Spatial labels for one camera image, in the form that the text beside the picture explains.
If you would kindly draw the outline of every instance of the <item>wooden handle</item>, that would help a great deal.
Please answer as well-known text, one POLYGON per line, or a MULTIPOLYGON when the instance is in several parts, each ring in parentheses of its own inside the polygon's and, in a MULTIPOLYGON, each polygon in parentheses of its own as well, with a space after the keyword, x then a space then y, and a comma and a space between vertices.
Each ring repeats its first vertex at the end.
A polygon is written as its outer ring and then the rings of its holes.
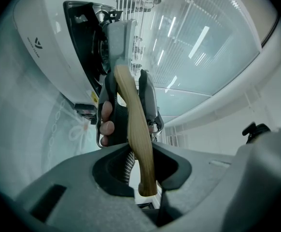
POLYGON ((139 193, 156 195, 154 156, 144 111, 128 66, 117 65, 114 76, 128 110, 127 138, 140 164, 139 193))

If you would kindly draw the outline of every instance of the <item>finger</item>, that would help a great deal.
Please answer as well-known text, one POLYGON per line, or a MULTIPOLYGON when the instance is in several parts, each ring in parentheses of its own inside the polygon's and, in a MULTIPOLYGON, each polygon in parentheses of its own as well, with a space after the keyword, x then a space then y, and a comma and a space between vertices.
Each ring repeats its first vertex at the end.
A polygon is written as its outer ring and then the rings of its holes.
POLYGON ((106 122, 110 119, 112 113, 112 104, 109 101, 105 101, 102 106, 101 117, 102 121, 106 122))
POLYGON ((108 145, 108 137, 107 136, 102 137, 101 145, 102 146, 107 146, 108 145))
POLYGON ((107 121, 107 122, 103 123, 100 127, 100 133, 103 136, 111 135, 114 130, 115 130, 115 125, 113 124, 112 121, 107 121))

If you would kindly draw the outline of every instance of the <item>black logo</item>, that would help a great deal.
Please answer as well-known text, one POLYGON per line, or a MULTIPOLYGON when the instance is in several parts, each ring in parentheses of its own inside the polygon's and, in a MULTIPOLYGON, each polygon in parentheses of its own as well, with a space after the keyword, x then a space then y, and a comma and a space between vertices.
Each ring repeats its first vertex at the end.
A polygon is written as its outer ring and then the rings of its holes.
POLYGON ((38 37, 35 38, 35 47, 38 49, 43 49, 43 47, 41 46, 41 43, 38 40, 38 37))

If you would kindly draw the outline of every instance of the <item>yellow sticker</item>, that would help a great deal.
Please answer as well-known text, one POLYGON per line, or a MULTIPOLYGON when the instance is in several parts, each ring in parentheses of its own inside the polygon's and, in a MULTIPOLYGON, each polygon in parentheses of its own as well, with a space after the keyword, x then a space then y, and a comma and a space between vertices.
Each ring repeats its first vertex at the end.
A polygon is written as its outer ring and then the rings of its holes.
POLYGON ((96 105, 98 104, 98 97, 93 91, 91 92, 91 99, 96 105))

